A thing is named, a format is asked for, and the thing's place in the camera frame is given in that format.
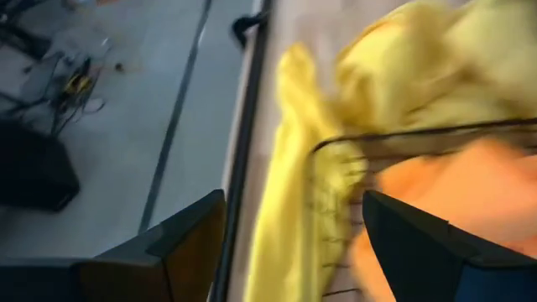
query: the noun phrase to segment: black strip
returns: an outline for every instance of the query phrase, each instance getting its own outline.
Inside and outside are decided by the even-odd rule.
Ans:
[[[264,0],[262,12],[270,12],[272,0]],[[216,271],[216,278],[212,285],[211,302],[227,301],[229,279],[232,271],[233,254],[235,252],[235,239],[237,237],[238,221],[241,213],[242,192],[247,176],[248,155],[252,141],[253,122],[258,106],[258,93],[263,73],[265,50],[269,39],[269,20],[258,26],[255,44],[253,48],[252,64],[248,74],[246,94],[242,108],[241,122],[233,166],[229,191],[227,192],[227,220],[224,243],[222,244],[222,256]]]
[[[192,77],[194,64],[198,55],[198,49],[201,42],[201,33],[206,26],[211,5],[212,0],[205,0],[203,10],[201,11],[200,22],[198,23],[198,27],[196,29],[196,35],[194,36],[194,41],[192,42],[192,46],[190,47],[188,60],[186,61],[185,72],[183,73],[183,78],[181,79],[179,93],[177,94],[177,98],[175,99],[174,109],[171,114],[171,119],[169,120],[168,128],[166,129],[166,136],[164,137],[164,142],[162,143],[162,148],[160,149],[159,162],[157,163],[157,168],[155,169],[153,174],[153,180],[151,181],[151,188],[149,189],[148,199],[145,202],[145,207],[143,209],[142,220],[138,228],[138,234],[147,231],[147,229],[149,228],[149,223],[151,222],[151,218],[153,217],[154,206],[157,201],[157,197],[159,197],[160,186],[162,185],[162,178],[164,176],[166,164],[168,163],[169,151],[171,149],[171,144],[174,142],[175,131],[177,130],[179,117],[181,115],[181,112],[183,111],[183,104],[185,103],[186,92],[188,91],[190,78]]]

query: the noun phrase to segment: black speaker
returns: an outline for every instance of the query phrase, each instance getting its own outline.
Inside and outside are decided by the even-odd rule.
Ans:
[[[79,190],[57,138],[0,121],[0,204],[59,211]]]

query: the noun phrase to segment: floor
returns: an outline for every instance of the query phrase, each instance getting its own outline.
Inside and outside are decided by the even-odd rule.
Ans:
[[[142,229],[219,188],[242,63],[229,25],[251,8],[252,0],[119,0],[67,13],[49,0],[29,12],[23,22],[38,32],[58,33],[69,24],[110,38],[94,92],[107,105],[60,137],[81,193],[57,214],[2,208],[0,256],[92,257],[136,236],[144,212]],[[0,65],[23,64],[13,52],[2,59],[6,51]],[[125,72],[113,70],[117,62]],[[18,93],[13,81],[0,72],[1,89]],[[169,127],[173,112],[179,121]],[[173,141],[162,181],[155,182],[167,132]],[[147,209],[148,199],[154,206]]]

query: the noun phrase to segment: wire basket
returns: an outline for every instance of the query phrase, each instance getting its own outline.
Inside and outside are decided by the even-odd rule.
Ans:
[[[537,118],[407,133],[349,136],[317,145],[310,153],[306,165],[305,277],[302,284],[305,301],[314,301],[312,293],[326,283],[319,274],[323,271],[325,275],[331,275],[322,295],[323,302],[366,300],[352,276],[347,248],[362,228],[362,193],[364,190],[375,189],[374,175],[377,172],[415,156],[456,152],[464,144],[487,135],[525,148],[530,154],[537,153]],[[363,155],[342,153],[342,146],[353,146],[360,149]],[[321,160],[324,163],[329,161],[332,172],[340,171],[339,176],[348,179],[347,183],[352,186],[349,196],[342,196],[341,190],[335,188],[326,174],[317,169]],[[368,162],[367,168],[363,165],[365,160]],[[323,223],[314,224],[315,219],[321,219]],[[335,228],[345,231],[334,233]],[[333,256],[335,250],[342,251],[340,257],[329,257],[328,254],[332,253]]]

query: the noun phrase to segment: metal wire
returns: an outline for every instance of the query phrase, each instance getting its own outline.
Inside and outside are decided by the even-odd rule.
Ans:
[[[319,230],[318,232],[322,234],[321,244],[325,246],[318,251],[318,253],[321,253],[320,259],[323,259],[322,253],[327,250],[328,245],[341,244],[343,247],[348,247],[356,234],[360,232],[363,224],[361,214],[362,193],[366,189],[375,189],[374,175],[377,172],[415,156],[451,154],[472,140],[489,135],[523,147],[531,154],[537,153],[537,118],[486,122],[452,128],[424,129],[406,133],[346,136],[334,138],[317,145],[311,152],[306,167],[305,227],[312,227],[314,216],[322,215],[325,219],[333,220],[335,224],[344,224],[353,230],[352,236],[349,238],[334,237],[328,230]],[[365,156],[342,158],[341,154],[333,154],[332,157],[327,158],[330,152],[326,152],[326,150],[342,143],[356,145],[363,151]],[[368,168],[365,171],[359,169],[358,167],[361,165],[357,164],[364,159],[368,162]],[[346,209],[337,206],[341,204],[341,197],[338,195],[336,188],[331,187],[325,176],[315,169],[320,160],[325,164],[327,160],[334,164],[338,163],[341,166],[343,177],[356,179],[357,175],[365,172],[365,177],[360,183],[356,184],[356,190],[350,196],[348,208],[351,215],[345,215]],[[308,259],[305,261],[305,276],[311,276],[311,272],[316,269],[335,270],[334,280],[329,289],[323,294],[323,300],[330,300],[330,302],[363,301],[362,289],[356,285],[357,282],[351,275],[352,267],[347,262],[348,257],[346,254],[343,255],[339,263],[321,263],[320,268],[307,266],[313,258],[310,253],[315,251],[315,245],[318,244],[314,238],[314,236],[318,236],[318,233],[306,230],[305,235],[305,258]],[[312,284],[315,283],[308,284],[308,282],[305,282],[304,291],[306,296],[308,295],[307,293],[312,292]]]

